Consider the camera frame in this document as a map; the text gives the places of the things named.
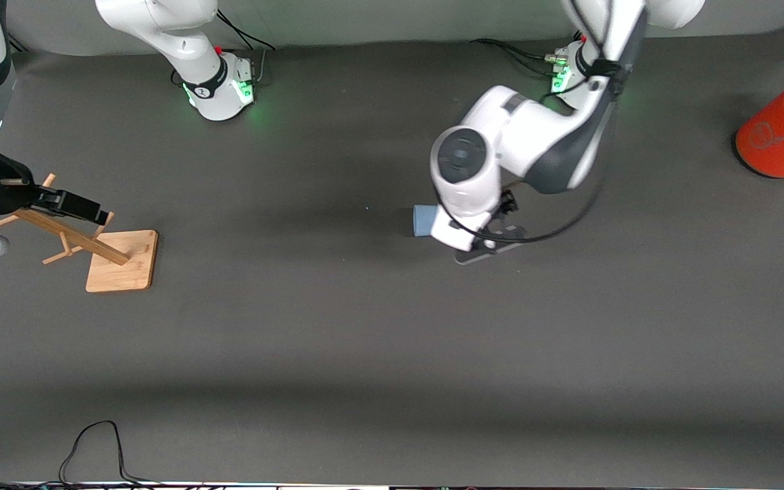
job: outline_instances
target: gray mat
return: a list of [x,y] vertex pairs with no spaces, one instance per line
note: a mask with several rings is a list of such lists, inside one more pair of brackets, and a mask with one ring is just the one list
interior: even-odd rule
[[[553,43],[533,44],[550,49]],[[784,89],[784,31],[650,39],[569,233],[469,267],[407,236],[427,155],[492,84],[474,44],[270,53],[210,123],[161,56],[22,60],[0,150],[158,229],[147,292],[18,223],[0,260],[0,480],[116,419],[165,480],[784,488],[784,180],[731,133]],[[522,195],[529,231],[595,185]],[[90,434],[74,478],[114,478]]]

